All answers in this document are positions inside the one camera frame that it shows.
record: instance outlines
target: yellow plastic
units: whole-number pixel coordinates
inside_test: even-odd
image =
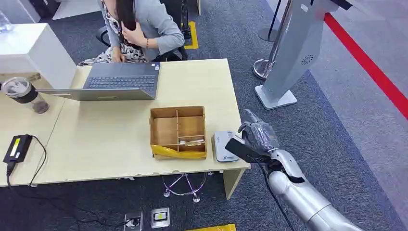
[[[235,224],[223,225],[223,226],[215,226],[209,228],[203,228],[198,230],[186,230],[186,231],[236,231]]]
[[[152,151],[154,154],[157,155],[164,155],[173,158],[181,158],[181,159],[200,159],[205,158],[205,152],[177,152],[171,148],[166,148],[159,145],[150,145],[152,147]]]

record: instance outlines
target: woman's hand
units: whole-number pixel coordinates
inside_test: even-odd
[[[112,61],[117,62],[117,63],[122,63],[126,61],[125,56],[120,51],[120,47],[112,48]]]
[[[143,31],[140,28],[140,24],[136,22],[136,29],[129,30],[122,23],[122,35],[131,44],[140,47],[146,47],[147,39],[144,37]]]

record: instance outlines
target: red stripe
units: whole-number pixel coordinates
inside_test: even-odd
[[[343,27],[333,18],[330,13],[326,13],[324,21],[343,43],[347,50],[371,76],[375,83],[383,90],[385,95],[393,102],[398,110],[408,119],[408,100],[404,94],[392,83],[384,72],[375,64],[373,60],[357,45]]]

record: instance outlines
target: small white device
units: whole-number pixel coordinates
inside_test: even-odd
[[[234,137],[233,131],[216,131],[213,136],[213,150],[215,152],[217,161],[231,162],[237,161],[238,157],[225,149],[228,141]]]

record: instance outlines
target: silver robotic arm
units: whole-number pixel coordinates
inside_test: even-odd
[[[225,148],[248,163],[265,165],[273,194],[287,203],[310,231],[362,231],[313,187],[289,152],[277,148],[272,127],[247,112],[249,117],[238,129],[243,139],[231,138]]]
[[[271,161],[275,162],[269,174],[271,190],[288,204],[309,230],[362,231],[333,208],[332,204],[310,184],[289,152],[274,150],[271,153]]]

